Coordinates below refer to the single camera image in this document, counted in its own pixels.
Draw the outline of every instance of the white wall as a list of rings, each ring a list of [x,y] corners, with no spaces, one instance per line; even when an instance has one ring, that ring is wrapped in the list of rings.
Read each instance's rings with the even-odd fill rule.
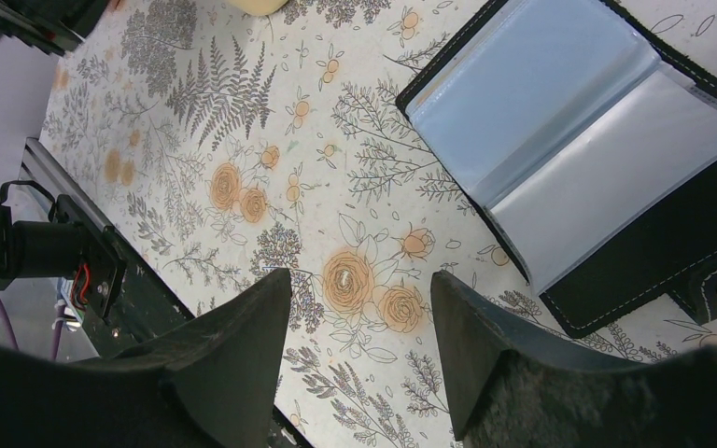
[[[0,40],[0,186],[18,178],[26,137],[39,136],[57,59],[18,39]]]

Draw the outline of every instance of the table surface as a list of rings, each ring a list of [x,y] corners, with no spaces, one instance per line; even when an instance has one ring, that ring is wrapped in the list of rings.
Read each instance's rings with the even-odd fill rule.
[[[293,271],[276,405],[315,446],[457,445],[435,271],[560,331],[394,106],[482,3],[123,0],[60,60],[41,142],[194,313]],[[622,3],[717,76],[717,5]],[[668,297],[577,341],[712,342]]]

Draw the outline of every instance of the flower illustration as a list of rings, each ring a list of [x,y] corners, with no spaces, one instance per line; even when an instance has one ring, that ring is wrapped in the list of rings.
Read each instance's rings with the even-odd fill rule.
[[[240,213],[248,222],[258,222],[268,207],[265,193],[261,189],[249,189],[240,200]]]
[[[213,174],[213,184],[210,186],[210,200],[221,211],[232,209],[240,193],[240,172],[231,163],[224,163]]]
[[[300,179],[296,173],[289,175],[288,182],[289,188],[287,189],[287,200],[291,203],[298,201],[301,198],[301,187],[299,187]]]
[[[426,228],[411,230],[405,238],[400,238],[398,241],[401,246],[398,255],[402,254],[410,259],[425,259],[435,246],[435,236]]]
[[[373,293],[373,272],[367,260],[352,252],[332,257],[323,271],[323,291],[333,311],[340,315],[360,313]]]
[[[292,413],[289,416],[289,422],[296,427],[298,430],[300,430],[301,433],[306,434],[306,429],[303,427],[303,425],[308,425],[309,422],[304,420],[301,417],[301,406],[298,404],[297,400],[295,401],[295,413]]]
[[[116,148],[112,148],[105,156],[105,181],[109,184],[117,182],[120,177],[120,152]]]
[[[507,252],[499,246],[490,251],[490,259],[497,266],[504,266],[510,262],[510,257],[507,255]]]
[[[375,294],[373,299],[377,301],[378,315],[398,333],[411,332],[424,315],[422,295],[415,287],[391,287],[383,295]]]
[[[331,169],[335,170],[336,165],[329,159],[336,153],[336,151],[337,147],[335,145],[326,145],[322,149],[318,149],[317,153],[320,154],[320,158],[318,158],[317,161],[324,161]]]
[[[126,161],[125,164],[122,165],[122,173],[121,173],[122,185],[124,185],[125,187],[130,187],[131,184],[134,182],[134,177],[135,177],[134,161]]]
[[[344,55],[344,51],[334,53],[333,44],[329,46],[329,58],[327,61],[317,61],[317,65],[326,69],[323,76],[317,82],[317,88],[323,91],[323,84],[331,84],[336,76],[336,72],[339,71],[339,58]]]
[[[134,131],[131,133],[131,136],[128,137],[128,144],[131,147],[138,147],[139,142],[141,142],[141,132],[137,129],[134,129]]]
[[[419,15],[413,11],[408,12],[402,18],[402,38],[409,40],[416,33],[416,26],[419,24]]]
[[[279,147],[267,147],[262,152],[261,156],[262,166],[269,170],[273,170],[277,163],[279,163]]]
[[[404,7],[400,20],[392,23],[387,29],[393,31],[393,35],[400,37],[400,46],[405,48],[405,41],[411,40],[416,35],[416,26],[420,22],[419,15],[414,12],[412,7]]]
[[[309,112],[312,111],[309,102],[306,101],[306,99],[309,98],[309,95],[302,94],[300,86],[298,87],[298,94],[296,98],[297,100],[292,104],[292,106],[288,105],[285,107],[287,113],[292,116],[292,122],[287,127],[285,135],[295,133],[295,130],[300,129],[303,126],[303,120],[307,115],[309,115]]]

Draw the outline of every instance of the red wire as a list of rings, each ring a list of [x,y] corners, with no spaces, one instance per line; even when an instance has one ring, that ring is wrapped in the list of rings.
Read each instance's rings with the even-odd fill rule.
[[[86,263],[84,263],[84,272],[85,272],[86,275],[87,275],[87,279],[86,279],[86,282],[84,282],[84,287],[81,289],[81,294],[80,294],[79,297],[80,297],[81,303],[83,303],[83,304],[86,305],[86,304],[89,303],[89,301],[84,298],[84,292],[86,292],[86,290],[89,288],[89,283],[90,283],[90,281],[91,281],[91,275],[90,275],[90,272],[89,272],[89,265],[86,264]]]
[[[78,278],[81,276],[81,271],[83,271],[83,265],[78,266],[76,278],[73,280],[73,285],[70,287],[70,303],[72,303],[73,307],[75,307],[77,310],[85,311],[84,307],[78,304],[78,300],[76,298],[76,285],[78,284]]]

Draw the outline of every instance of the cable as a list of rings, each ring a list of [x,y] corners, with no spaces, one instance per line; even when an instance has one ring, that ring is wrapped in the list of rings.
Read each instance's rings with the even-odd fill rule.
[[[78,266],[76,278],[73,279],[73,284],[70,286],[70,303],[79,311],[86,311],[83,305],[78,303],[78,294],[76,294],[76,285],[78,284],[78,278],[81,276],[83,269],[83,265]]]
[[[59,343],[62,341],[62,327],[64,327],[64,308],[67,305],[64,303],[62,294],[59,294],[59,298],[56,301],[56,320],[53,321],[53,344],[50,347],[50,360],[55,361],[59,355]]]
[[[86,275],[87,275],[87,279],[86,279],[86,282],[84,282],[84,287],[81,289],[81,293],[80,293],[80,296],[79,296],[79,297],[80,297],[81,303],[83,303],[84,305],[86,305],[86,304],[89,304],[89,301],[84,298],[84,292],[86,292],[86,290],[89,288],[89,283],[90,283],[90,281],[91,281],[91,275],[90,275],[90,272],[89,272],[89,265],[88,265],[87,263],[84,263],[84,272],[85,272]]]
[[[10,180],[9,182],[1,184],[0,204],[4,204],[7,201],[7,197],[9,196],[9,187],[12,185],[24,185],[26,187],[31,187],[37,190],[37,192],[39,192],[41,195],[45,196],[50,201],[48,221],[53,222],[53,218],[56,215],[56,198],[54,198],[53,195],[50,194],[50,191],[46,190],[45,187],[39,185],[34,180]]]
[[[18,348],[18,339],[15,337],[15,330],[12,329],[12,322],[9,321],[9,315],[7,315],[7,308],[4,307],[4,303],[1,301],[1,297],[0,319],[4,323],[4,327],[7,329],[7,336],[9,337],[9,341],[12,343],[12,347],[15,350],[20,350],[20,348]]]

